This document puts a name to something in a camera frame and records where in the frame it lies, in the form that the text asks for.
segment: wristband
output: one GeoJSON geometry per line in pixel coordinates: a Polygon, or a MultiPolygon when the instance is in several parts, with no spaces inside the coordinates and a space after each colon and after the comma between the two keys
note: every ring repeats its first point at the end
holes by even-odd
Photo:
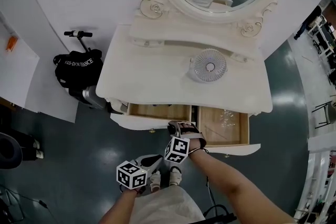
{"type": "Polygon", "coordinates": [[[188,153],[188,155],[190,155],[190,154],[192,154],[192,153],[194,153],[195,151],[198,151],[198,150],[203,150],[205,153],[209,154],[209,151],[206,150],[205,148],[198,147],[198,148],[195,148],[195,149],[193,149],[192,151],[190,151],[190,152],[188,153]]]}

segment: shoe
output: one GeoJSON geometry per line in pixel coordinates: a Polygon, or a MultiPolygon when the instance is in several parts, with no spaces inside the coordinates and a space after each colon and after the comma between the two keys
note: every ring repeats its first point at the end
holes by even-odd
{"type": "Polygon", "coordinates": [[[161,185],[161,174],[160,171],[156,171],[154,174],[152,174],[149,178],[151,181],[150,186],[151,186],[151,192],[153,192],[154,188],[159,188],[161,185]]]}
{"type": "Polygon", "coordinates": [[[39,159],[43,159],[44,158],[43,151],[36,151],[36,157],[39,158],[39,159]]]}
{"type": "Polygon", "coordinates": [[[37,150],[39,150],[40,149],[40,142],[35,140],[34,143],[33,143],[33,148],[36,148],[37,150]]]}
{"type": "Polygon", "coordinates": [[[178,186],[182,181],[182,172],[181,170],[173,166],[170,168],[170,179],[169,179],[169,186],[175,185],[178,186]]]}

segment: person's hand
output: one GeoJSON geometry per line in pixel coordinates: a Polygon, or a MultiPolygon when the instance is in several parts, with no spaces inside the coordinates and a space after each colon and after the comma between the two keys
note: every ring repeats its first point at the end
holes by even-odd
{"type": "MultiPolygon", "coordinates": [[[[190,124],[186,124],[186,123],[182,123],[180,124],[180,128],[181,127],[184,127],[184,128],[193,128],[192,125],[190,124]]],[[[181,133],[181,134],[192,134],[193,132],[184,132],[184,133],[181,133]]],[[[190,139],[190,143],[189,143],[189,151],[192,151],[194,150],[195,148],[198,148],[201,146],[201,143],[199,141],[198,138],[194,138],[194,139],[190,139]]]]}

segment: desk fan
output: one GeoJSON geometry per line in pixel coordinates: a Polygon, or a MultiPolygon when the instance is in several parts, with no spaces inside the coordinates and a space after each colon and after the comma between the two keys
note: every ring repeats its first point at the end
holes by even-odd
{"type": "Polygon", "coordinates": [[[205,49],[191,59],[188,73],[197,82],[209,83],[220,79],[226,72],[224,55],[215,49],[205,49]]]}

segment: drawer front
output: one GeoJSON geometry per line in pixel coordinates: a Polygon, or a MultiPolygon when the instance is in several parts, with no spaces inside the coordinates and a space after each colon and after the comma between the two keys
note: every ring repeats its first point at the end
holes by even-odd
{"type": "Polygon", "coordinates": [[[191,105],[161,104],[153,106],[129,103],[127,115],[169,121],[191,121],[191,105]]]}
{"type": "Polygon", "coordinates": [[[111,119],[117,122],[121,127],[130,130],[150,130],[167,128],[170,120],[158,120],[151,118],[142,118],[137,116],[111,114],[111,119]]]}
{"type": "Polygon", "coordinates": [[[224,146],[224,147],[206,147],[210,153],[221,153],[236,156],[246,156],[253,154],[261,148],[261,144],[241,145],[241,146],[224,146]]]}

